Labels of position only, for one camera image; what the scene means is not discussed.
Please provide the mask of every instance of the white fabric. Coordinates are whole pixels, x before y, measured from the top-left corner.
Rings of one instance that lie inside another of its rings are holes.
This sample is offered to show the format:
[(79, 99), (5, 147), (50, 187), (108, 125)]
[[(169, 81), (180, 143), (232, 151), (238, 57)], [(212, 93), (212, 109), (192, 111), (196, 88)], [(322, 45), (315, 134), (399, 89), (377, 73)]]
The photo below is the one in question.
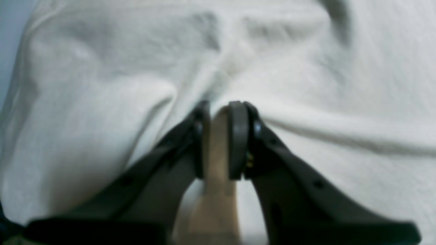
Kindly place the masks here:
[[(41, 1), (0, 118), (6, 215), (24, 224), (67, 210), (196, 102), (210, 100), (216, 115), (246, 100), (346, 194), (415, 221), (434, 245), (435, 10), (426, 0)], [(211, 166), (225, 165), (220, 120)], [(184, 232), (266, 243), (249, 182), (213, 169), (205, 192), (189, 190), (210, 197)]]

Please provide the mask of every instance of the small hole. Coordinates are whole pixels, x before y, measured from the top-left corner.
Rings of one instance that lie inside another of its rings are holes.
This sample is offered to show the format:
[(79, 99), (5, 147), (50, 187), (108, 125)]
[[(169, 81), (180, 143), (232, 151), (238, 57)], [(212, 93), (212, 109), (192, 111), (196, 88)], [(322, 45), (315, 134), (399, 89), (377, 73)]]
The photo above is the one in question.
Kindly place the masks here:
[(324, 188), (324, 183), (320, 180), (317, 180), (313, 183), (313, 185), (318, 188), (318, 189), (323, 189)]
[(122, 185), (122, 186), (129, 186), (131, 183), (133, 183), (133, 178), (130, 177), (130, 176), (124, 177), (124, 178), (121, 180), (121, 185)]

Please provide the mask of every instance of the white sheet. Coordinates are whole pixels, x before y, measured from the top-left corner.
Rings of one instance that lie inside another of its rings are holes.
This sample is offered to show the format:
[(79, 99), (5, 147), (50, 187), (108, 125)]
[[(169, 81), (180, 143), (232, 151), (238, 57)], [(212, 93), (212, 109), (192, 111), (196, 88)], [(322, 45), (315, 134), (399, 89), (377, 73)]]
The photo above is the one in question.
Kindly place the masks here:
[[(211, 101), (213, 115), (247, 100), (341, 190), (386, 217), (415, 221), (422, 244), (434, 245), (435, 7), (41, 1), (0, 118), (5, 213), (25, 224), (65, 211), (149, 151), (199, 100)], [(249, 182), (225, 180), (224, 119), (214, 123), (206, 191), (201, 183), (189, 190), (205, 195), (200, 204), (185, 196), (180, 215), (191, 218), (179, 218), (176, 230), (181, 243), (265, 244)]]

